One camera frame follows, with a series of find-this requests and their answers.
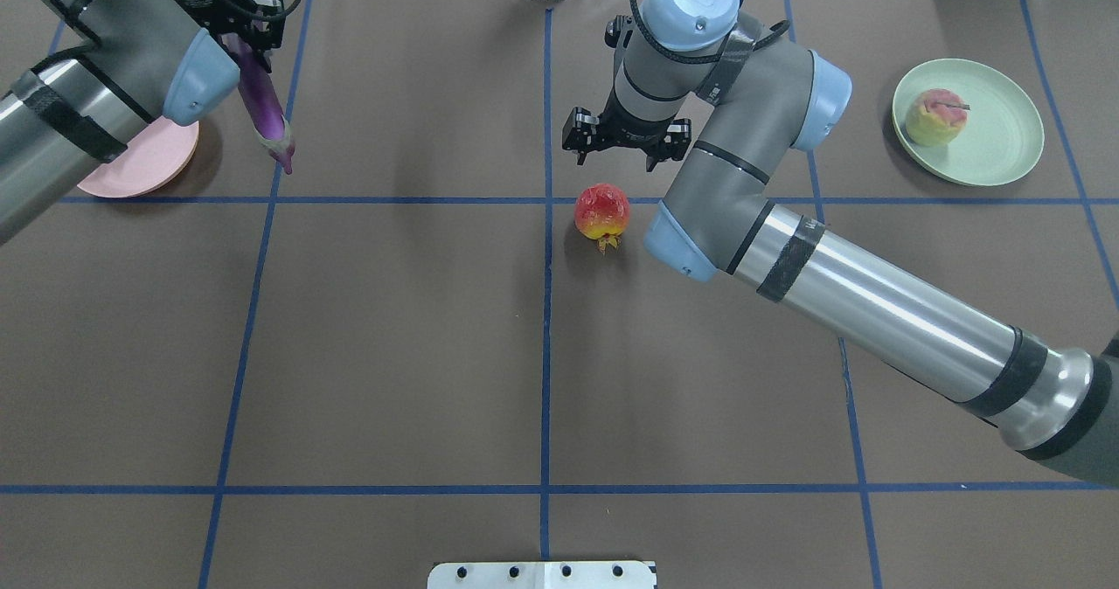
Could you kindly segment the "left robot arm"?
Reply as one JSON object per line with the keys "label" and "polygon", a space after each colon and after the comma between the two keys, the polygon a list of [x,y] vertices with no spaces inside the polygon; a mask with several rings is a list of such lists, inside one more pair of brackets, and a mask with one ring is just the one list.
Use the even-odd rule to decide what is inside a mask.
{"label": "left robot arm", "polygon": [[191,127],[239,91],[285,171],[295,135],[269,54],[302,0],[40,0],[83,43],[3,93],[1,239],[9,241],[159,118]]}

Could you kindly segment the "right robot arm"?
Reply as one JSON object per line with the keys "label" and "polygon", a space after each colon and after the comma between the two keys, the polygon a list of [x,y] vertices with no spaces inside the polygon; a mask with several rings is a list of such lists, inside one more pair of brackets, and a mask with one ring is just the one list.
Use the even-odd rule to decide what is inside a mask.
{"label": "right robot arm", "polygon": [[605,107],[573,107],[562,147],[580,158],[640,149],[648,170],[681,162],[646,234],[653,258],[694,280],[739,278],[994,426],[1026,459],[1116,486],[1115,343],[1051,349],[767,198],[786,152],[814,150],[836,127],[850,76],[742,0],[629,7],[605,31]]}

